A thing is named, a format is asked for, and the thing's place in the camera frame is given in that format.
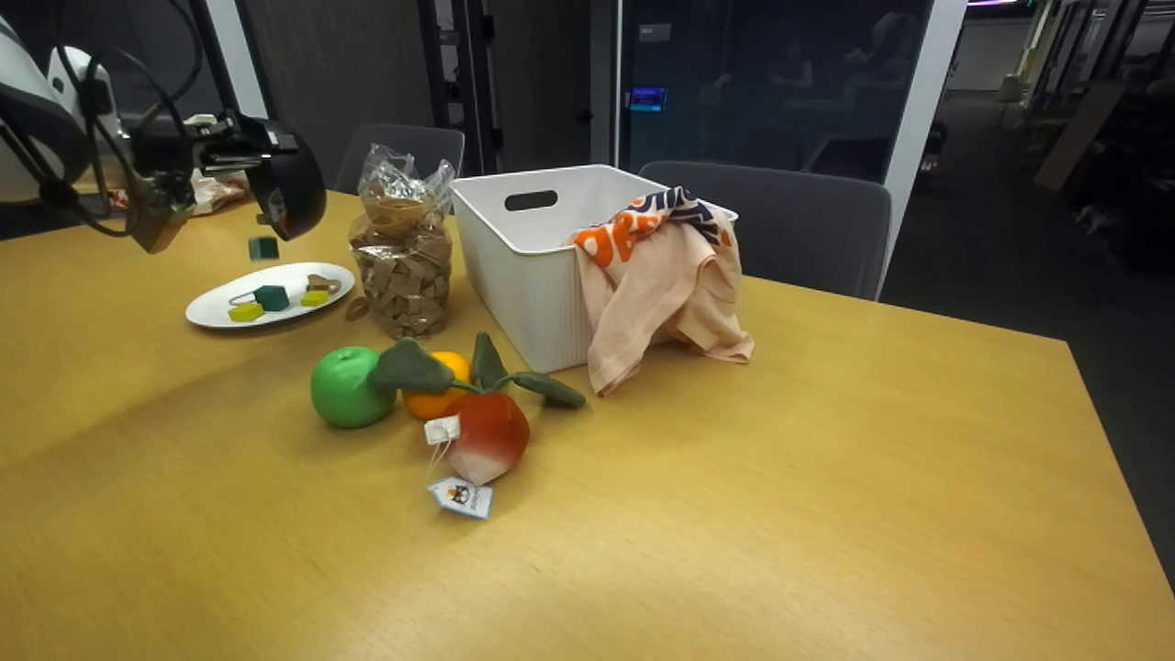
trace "handle of bin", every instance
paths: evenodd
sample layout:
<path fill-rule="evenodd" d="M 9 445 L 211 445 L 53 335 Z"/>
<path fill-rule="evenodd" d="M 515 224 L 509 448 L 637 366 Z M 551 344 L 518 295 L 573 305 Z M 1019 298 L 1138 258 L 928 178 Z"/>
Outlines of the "handle of bin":
<path fill-rule="evenodd" d="M 507 196 L 504 205 L 509 215 L 559 205 L 559 190 L 518 190 L 518 196 Z"/>

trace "black chair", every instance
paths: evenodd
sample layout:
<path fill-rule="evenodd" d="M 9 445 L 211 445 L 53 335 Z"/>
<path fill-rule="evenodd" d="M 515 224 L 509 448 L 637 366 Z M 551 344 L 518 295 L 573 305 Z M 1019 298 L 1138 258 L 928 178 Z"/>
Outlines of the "black chair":
<path fill-rule="evenodd" d="M 433 124 L 358 124 L 336 162 L 336 174 L 329 188 L 357 190 L 364 178 L 364 162 L 370 155 L 370 144 L 380 144 L 395 155 L 416 157 L 416 174 L 428 178 L 438 174 L 439 157 L 461 174 L 466 162 L 466 134 L 457 128 L 433 128 Z"/>
<path fill-rule="evenodd" d="M 851 298 L 879 295 L 887 248 L 879 184 L 724 162 L 648 162 L 637 174 L 734 209 L 747 275 Z"/>

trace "clear plastic bag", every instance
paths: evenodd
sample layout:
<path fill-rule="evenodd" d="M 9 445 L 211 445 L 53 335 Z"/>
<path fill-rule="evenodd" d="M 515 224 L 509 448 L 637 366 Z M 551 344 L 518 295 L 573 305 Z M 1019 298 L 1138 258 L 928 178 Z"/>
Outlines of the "clear plastic bag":
<path fill-rule="evenodd" d="M 390 338 L 425 338 L 446 325 L 450 178 L 450 167 L 439 162 L 428 179 L 417 179 L 416 157 L 380 144 L 364 162 L 351 253 L 365 315 Z"/>

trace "white plate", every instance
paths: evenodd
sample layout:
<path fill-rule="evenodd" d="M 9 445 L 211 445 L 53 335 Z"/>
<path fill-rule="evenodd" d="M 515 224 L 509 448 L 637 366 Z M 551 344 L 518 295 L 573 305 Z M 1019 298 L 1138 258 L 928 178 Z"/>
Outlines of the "white plate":
<path fill-rule="evenodd" d="M 308 275 L 334 281 L 336 292 L 323 305 L 296 305 L 301 295 L 304 295 L 304 281 Z M 231 319 L 228 310 L 239 305 L 239 300 L 250 300 L 250 295 L 255 286 L 287 286 L 291 310 L 264 313 L 264 315 L 255 315 L 250 325 Z M 187 305 L 182 315 L 187 315 L 187 325 L 211 327 L 211 330 L 271 327 L 271 325 L 287 325 L 287 319 L 301 319 L 301 315 L 323 313 L 323 310 L 336 305 L 351 286 L 357 286 L 357 275 L 343 273 L 342 264 L 296 260 L 296 264 L 250 273 L 250 275 L 239 275 L 239 281 L 231 281 L 231 284 L 225 284 L 216 292 L 206 292 Z"/>

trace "white basket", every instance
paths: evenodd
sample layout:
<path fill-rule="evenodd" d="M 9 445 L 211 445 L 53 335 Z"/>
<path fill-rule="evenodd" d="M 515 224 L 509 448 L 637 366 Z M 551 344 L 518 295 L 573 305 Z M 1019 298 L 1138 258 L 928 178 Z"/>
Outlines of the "white basket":
<path fill-rule="evenodd" d="M 450 184 L 468 284 L 531 370 L 560 370 L 588 355 L 592 325 L 573 232 L 662 188 L 611 167 Z"/>

